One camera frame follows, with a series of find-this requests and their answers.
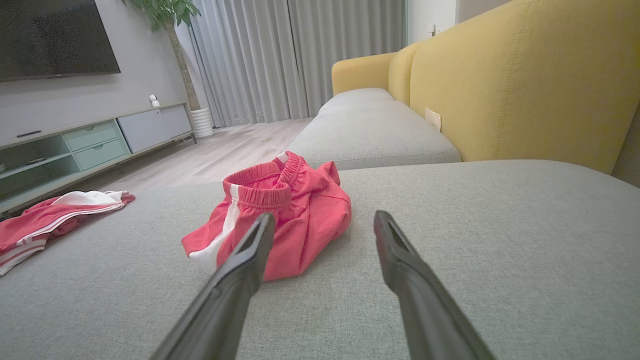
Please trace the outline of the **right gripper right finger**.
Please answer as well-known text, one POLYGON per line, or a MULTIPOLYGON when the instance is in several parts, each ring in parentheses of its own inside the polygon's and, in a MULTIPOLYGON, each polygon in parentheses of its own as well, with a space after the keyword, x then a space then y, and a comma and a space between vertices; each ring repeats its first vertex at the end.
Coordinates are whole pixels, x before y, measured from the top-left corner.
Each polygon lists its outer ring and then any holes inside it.
POLYGON ((397 296, 413 360, 493 360, 494 355, 392 215, 374 215, 382 278, 397 296))

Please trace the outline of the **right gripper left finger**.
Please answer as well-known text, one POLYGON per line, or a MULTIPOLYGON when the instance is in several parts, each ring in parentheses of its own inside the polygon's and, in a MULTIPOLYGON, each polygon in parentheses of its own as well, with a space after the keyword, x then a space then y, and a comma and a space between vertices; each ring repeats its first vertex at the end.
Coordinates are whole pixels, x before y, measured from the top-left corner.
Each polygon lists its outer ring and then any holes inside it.
POLYGON ((275 219, 258 216, 162 340, 153 360, 233 360, 249 304, 265 277, 275 219))

